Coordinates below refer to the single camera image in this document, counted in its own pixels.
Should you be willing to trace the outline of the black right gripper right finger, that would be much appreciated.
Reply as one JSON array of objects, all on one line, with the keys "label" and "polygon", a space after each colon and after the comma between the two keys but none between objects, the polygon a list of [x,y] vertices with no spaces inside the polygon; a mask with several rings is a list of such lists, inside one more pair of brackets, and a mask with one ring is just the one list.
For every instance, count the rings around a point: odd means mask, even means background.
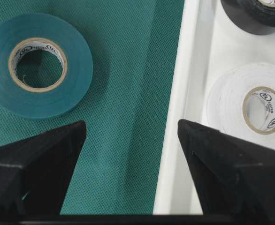
[{"label": "black right gripper right finger", "polygon": [[203,213],[275,218],[275,150],[184,119],[177,134]]}]

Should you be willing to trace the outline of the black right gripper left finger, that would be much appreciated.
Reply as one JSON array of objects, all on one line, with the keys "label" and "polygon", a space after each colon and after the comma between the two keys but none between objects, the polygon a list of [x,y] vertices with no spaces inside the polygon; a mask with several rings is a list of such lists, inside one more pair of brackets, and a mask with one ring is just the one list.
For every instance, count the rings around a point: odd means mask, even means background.
[{"label": "black right gripper left finger", "polygon": [[58,215],[86,135],[79,120],[0,146],[0,217]]}]

